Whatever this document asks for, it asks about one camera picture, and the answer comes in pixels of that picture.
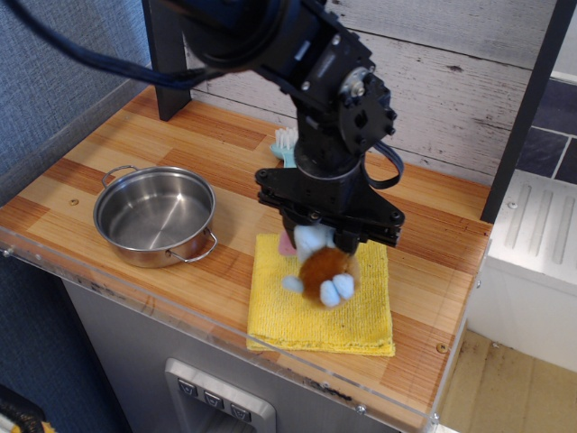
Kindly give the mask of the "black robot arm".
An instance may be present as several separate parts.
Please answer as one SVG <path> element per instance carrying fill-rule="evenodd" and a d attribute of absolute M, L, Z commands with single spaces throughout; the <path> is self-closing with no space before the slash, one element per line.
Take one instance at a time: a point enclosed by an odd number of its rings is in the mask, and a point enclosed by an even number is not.
<path fill-rule="evenodd" d="M 397 115 L 359 37 L 321 1 L 177 1 L 174 7 L 190 49 L 209 70 L 251 70 L 297 109 L 295 164 L 257 172 L 259 201 L 281 213 L 290 233 L 331 226 L 347 253 L 367 241 L 395 245 L 405 218 L 380 194 L 391 181 L 367 174 L 365 155 L 377 149 L 400 165 L 384 144 Z"/>

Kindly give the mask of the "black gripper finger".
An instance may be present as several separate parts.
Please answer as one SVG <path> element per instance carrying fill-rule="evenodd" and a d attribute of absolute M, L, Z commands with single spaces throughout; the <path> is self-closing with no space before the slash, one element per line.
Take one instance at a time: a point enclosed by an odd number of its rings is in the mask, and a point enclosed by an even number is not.
<path fill-rule="evenodd" d="M 334 231 L 334 246 L 344 253 L 349 255 L 356 254 L 359 243 L 360 237 L 358 234 L 346 230 Z"/>
<path fill-rule="evenodd" d="M 279 252 L 280 253 L 296 253 L 298 251 L 295 241 L 294 230 L 297 223 L 289 217 L 285 211 L 281 211 L 282 224 L 284 231 L 280 235 Z"/>

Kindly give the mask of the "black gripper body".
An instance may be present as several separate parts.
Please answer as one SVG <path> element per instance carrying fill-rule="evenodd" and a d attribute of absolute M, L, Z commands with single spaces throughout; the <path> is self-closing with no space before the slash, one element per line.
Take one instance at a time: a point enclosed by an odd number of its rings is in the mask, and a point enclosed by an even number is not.
<path fill-rule="evenodd" d="M 402 211 L 373 190 L 361 170 L 334 179 L 316 179 L 297 168 L 261 169 L 259 202 L 289 214 L 297 226 L 330 226 L 368 241 L 395 246 L 405 222 Z"/>

